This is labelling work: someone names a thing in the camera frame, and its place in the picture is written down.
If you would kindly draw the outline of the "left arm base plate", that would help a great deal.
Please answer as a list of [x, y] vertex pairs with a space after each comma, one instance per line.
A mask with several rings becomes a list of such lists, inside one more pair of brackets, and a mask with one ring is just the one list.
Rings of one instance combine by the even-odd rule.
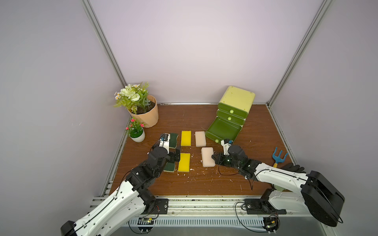
[[169, 206], [168, 198], [157, 198], [154, 201], [150, 202], [142, 214], [167, 214]]

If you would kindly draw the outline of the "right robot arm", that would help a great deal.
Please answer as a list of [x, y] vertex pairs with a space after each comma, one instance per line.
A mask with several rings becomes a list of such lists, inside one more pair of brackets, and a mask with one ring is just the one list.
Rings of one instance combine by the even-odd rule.
[[321, 173], [306, 173], [301, 166], [288, 164], [279, 169], [250, 159], [239, 145], [226, 144], [222, 153], [213, 154], [216, 164], [231, 167], [250, 183], [269, 183], [284, 189], [272, 190], [268, 206], [275, 210], [310, 213], [321, 223], [336, 227], [343, 223], [341, 211], [345, 202], [342, 193]]

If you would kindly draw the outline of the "beige sponge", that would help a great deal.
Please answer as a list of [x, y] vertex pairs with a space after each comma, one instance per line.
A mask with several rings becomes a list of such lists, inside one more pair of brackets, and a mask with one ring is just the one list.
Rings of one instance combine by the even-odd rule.
[[214, 149], [212, 147], [203, 147], [201, 149], [202, 166], [205, 168], [215, 167], [215, 160], [212, 158]]
[[205, 131], [195, 132], [195, 145], [196, 147], [206, 147]]

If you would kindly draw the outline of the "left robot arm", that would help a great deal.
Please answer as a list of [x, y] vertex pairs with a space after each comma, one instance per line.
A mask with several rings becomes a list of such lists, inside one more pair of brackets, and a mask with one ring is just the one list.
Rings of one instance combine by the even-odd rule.
[[94, 210], [61, 227], [62, 236], [110, 236], [130, 219], [150, 213], [156, 198], [148, 190], [169, 161], [180, 161], [180, 150], [156, 147], [128, 172], [119, 187]]

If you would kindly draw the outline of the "green drawer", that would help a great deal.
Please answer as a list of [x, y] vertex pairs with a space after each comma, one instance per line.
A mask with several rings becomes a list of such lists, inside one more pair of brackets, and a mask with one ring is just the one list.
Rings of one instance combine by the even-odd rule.
[[233, 114], [227, 113], [225, 111], [217, 110], [217, 116], [220, 119], [226, 120], [228, 122], [243, 126], [245, 123], [245, 119], [235, 116]]
[[225, 139], [235, 141], [241, 130], [242, 126], [216, 117], [210, 127], [205, 131], [205, 136], [220, 144], [221, 141]]
[[226, 112], [227, 114], [231, 114], [233, 116], [243, 118], [243, 119], [247, 118], [250, 111], [248, 109], [240, 109], [240, 108], [237, 108], [237, 107], [234, 107], [229, 104], [222, 103], [222, 102], [218, 104], [218, 109], [223, 112]]

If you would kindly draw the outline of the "green pink drawer cabinet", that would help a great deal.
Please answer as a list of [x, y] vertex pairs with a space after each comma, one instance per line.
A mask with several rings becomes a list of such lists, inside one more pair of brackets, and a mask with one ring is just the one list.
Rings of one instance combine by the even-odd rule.
[[231, 106], [250, 110], [255, 100], [255, 93], [234, 86], [229, 86], [220, 102]]

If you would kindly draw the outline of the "yellow side up sponge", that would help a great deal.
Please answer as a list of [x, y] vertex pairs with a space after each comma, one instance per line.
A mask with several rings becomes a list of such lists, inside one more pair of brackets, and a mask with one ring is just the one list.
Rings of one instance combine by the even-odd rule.
[[192, 132], [191, 131], [182, 131], [181, 133], [181, 146], [190, 147], [192, 143]]

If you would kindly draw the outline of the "large yellow sponge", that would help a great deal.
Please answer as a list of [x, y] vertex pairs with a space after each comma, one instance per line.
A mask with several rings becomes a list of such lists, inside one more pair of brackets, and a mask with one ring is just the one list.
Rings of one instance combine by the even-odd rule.
[[180, 153], [180, 161], [178, 164], [178, 172], [189, 172], [190, 171], [190, 153]]

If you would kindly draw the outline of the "yellow green sponge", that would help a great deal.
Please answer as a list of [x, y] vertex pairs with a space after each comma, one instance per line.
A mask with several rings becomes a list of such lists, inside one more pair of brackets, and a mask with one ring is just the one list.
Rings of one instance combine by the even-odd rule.
[[169, 148], [177, 148], [177, 133], [170, 133]]
[[175, 162], [167, 162], [163, 171], [173, 173], [175, 171], [175, 168], [176, 168]]

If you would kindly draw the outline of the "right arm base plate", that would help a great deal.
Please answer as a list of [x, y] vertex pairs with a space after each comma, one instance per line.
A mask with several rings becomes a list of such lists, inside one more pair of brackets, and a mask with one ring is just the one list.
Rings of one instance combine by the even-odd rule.
[[285, 215], [285, 209], [275, 209], [267, 200], [248, 198], [244, 200], [243, 207], [247, 214]]

